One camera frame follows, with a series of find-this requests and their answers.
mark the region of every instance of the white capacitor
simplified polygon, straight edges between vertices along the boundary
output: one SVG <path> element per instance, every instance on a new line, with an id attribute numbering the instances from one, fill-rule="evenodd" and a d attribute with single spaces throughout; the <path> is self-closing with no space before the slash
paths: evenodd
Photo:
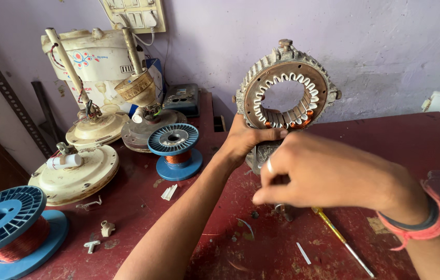
<path id="1" fill-rule="evenodd" d="M 82 158 L 77 153 L 74 155 L 61 155 L 48 159 L 46 164 L 50 170 L 66 169 L 80 166 L 82 164 Z"/>

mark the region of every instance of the red thread bracelet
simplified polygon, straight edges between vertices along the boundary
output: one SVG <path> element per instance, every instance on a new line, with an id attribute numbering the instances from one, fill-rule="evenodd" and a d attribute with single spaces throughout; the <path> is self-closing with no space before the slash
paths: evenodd
<path id="1" fill-rule="evenodd" d="M 429 186 L 427 186 L 426 184 L 422 183 L 422 187 L 424 188 L 424 191 L 430 195 L 437 203 L 438 207 L 439 207 L 439 216 L 437 221 L 435 222 L 434 225 L 432 225 L 431 227 L 428 227 L 424 230 L 419 230 L 419 231 L 407 231 L 404 230 L 402 228 L 393 226 L 390 224 L 390 222 L 388 222 L 386 219 L 384 219 L 384 217 L 379 214 L 377 212 L 378 218 L 379 220 L 394 234 L 399 235 L 401 237 L 403 237 L 403 244 L 397 248 L 393 248 L 391 249 L 391 251 L 400 251 L 403 248 L 406 247 L 406 245 L 408 244 L 408 240 L 410 239 L 415 239 L 415 240 L 429 240 L 429 239 L 433 239 L 436 238 L 438 236 L 440 236 L 440 196 Z"/>

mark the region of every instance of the ring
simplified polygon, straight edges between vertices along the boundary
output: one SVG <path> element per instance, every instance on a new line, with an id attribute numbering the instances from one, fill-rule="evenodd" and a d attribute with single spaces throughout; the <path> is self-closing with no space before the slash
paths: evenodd
<path id="1" fill-rule="evenodd" d="M 268 160 L 266 161 L 266 168 L 268 169 L 268 171 L 270 171 L 271 174 L 275 174 L 275 172 L 273 171 L 272 164 L 270 162 L 270 158 L 268 158 Z"/>

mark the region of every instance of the black wristband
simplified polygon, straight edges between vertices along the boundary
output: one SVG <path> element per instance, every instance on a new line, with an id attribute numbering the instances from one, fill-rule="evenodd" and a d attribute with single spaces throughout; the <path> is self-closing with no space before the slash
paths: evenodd
<path id="1" fill-rule="evenodd" d="M 407 224 L 403 224 L 400 222 L 397 222 L 387 216 L 385 216 L 383 213 L 379 214 L 386 220 L 388 221 L 391 225 L 398 227 L 398 228 L 403 228 L 406 230 L 425 230 L 431 226 L 433 226 L 438 217 L 439 217 L 439 206 L 437 205 L 436 201 L 434 200 L 434 198 L 432 198 L 430 195 L 427 195 L 427 201 L 428 201 L 428 205 L 429 205 L 429 216 L 427 218 L 427 220 L 425 220 L 423 223 L 420 223 L 418 225 L 407 225 Z"/>

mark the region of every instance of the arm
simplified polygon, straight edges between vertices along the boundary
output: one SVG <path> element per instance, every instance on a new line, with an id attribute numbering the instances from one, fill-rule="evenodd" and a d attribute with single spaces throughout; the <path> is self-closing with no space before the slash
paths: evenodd
<path id="1" fill-rule="evenodd" d="M 183 279 L 192 252 L 230 174 L 259 142 L 277 140 L 287 130 L 248 128 L 236 115 L 227 140 L 196 182 L 149 229 L 114 279 Z"/>
<path id="2" fill-rule="evenodd" d="M 409 225 L 428 217 L 426 194 L 405 168 L 342 143 L 294 132 L 270 162 L 272 172 L 266 164 L 261 169 L 255 204 L 366 207 Z M 290 183 L 274 183 L 280 175 L 288 175 Z M 410 240 L 406 249 L 421 279 L 440 279 L 440 236 Z"/>

